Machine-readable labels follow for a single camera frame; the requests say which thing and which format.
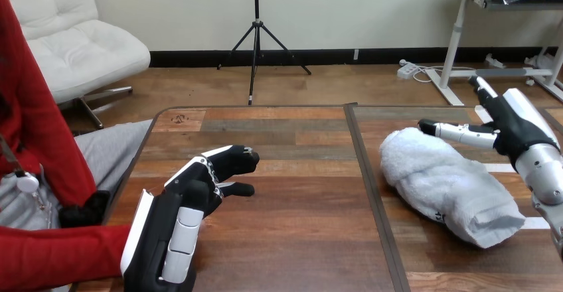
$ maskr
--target silver robotic arm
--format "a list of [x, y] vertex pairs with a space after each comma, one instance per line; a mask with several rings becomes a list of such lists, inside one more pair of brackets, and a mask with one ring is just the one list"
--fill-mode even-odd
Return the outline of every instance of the silver robotic arm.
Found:
[[563, 159], [555, 134], [518, 89], [511, 88], [498, 96], [480, 77], [472, 77], [469, 83], [492, 122], [479, 126], [422, 119], [418, 123], [420, 130], [475, 147], [494, 148], [506, 155], [532, 192], [533, 207], [549, 223], [563, 259]]
[[259, 160], [249, 147], [225, 146], [194, 157], [161, 194], [143, 190], [121, 257], [125, 292], [190, 291], [202, 219], [226, 196], [254, 194], [252, 185], [222, 181], [253, 172]]

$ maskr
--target towel label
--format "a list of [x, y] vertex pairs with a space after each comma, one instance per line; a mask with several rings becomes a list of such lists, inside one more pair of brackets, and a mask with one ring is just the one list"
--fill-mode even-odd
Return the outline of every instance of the towel label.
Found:
[[436, 221], [445, 224], [445, 214], [441, 214], [440, 211], [438, 211], [436, 212], [435, 216], [436, 216]]

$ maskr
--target robotic thumb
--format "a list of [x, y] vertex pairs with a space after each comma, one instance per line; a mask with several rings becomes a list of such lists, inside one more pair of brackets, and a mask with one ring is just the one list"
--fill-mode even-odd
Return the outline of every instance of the robotic thumb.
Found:
[[254, 194], [254, 186], [242, 182], [224, 182], [218, 184], [217, 187], [219, 187], [225, 197], [230, 195], [250, 197]]

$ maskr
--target white wall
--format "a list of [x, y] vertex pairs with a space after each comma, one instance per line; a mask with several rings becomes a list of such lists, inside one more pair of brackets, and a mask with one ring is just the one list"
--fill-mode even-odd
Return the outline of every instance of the white wall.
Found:
[[[150, 50], [230, 50], [254, 0], [96, 0], [100, 19]], [[447, 46], [459, 0], [260, 0], [265, 25], [289, 48]], [[490, 13], [469, 4], [462, 46], [540, 46], [561, 14]], [[277, 44], [263, 36], [264, 49]], [[242, 48], [252, 49], [248, 39]]]

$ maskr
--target person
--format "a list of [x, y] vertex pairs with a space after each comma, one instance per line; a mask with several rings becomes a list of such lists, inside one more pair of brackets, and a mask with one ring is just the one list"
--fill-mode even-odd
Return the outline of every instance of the person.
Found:
[[0, 156], [0, 291], [121, 275], [129, 226], [98, 224], [148, 126], [118, 125], [74, 139], [10, 1], [0, 0], [0, 134], [40, 181], [38, 196], [21, 192], [14, 166]]

